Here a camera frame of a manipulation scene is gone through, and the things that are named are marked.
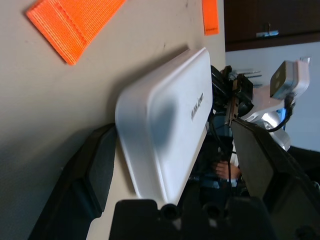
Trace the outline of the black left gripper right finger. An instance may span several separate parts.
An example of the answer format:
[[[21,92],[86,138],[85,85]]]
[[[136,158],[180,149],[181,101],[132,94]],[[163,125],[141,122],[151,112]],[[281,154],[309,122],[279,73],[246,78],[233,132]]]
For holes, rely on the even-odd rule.
[[[241,119],[231,130],[248,193],[264,203],[280,240],[320,238],[320,154],[281,148],[267,130]]]

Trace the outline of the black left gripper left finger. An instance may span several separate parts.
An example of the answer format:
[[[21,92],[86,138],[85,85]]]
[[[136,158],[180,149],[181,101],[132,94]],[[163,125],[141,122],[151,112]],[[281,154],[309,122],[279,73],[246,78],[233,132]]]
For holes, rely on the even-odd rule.
[[[94,130],[62,170],[30,240],[85,240],[105,210],[113,178],[117,130]]]

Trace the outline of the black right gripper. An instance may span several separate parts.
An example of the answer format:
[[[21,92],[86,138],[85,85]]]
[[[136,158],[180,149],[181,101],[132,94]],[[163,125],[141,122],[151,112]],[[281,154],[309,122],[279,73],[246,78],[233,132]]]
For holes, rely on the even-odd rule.
[[[253,83],[242,73],[232,75],[232,67],[226,66],[219,71],[211,66],[211,81],[213,93],[213,109],[218,113],[227,114],[233,97],[238,102],[237,114],[232,116],[240,118],[249,113],[254,107],[253,101]]]

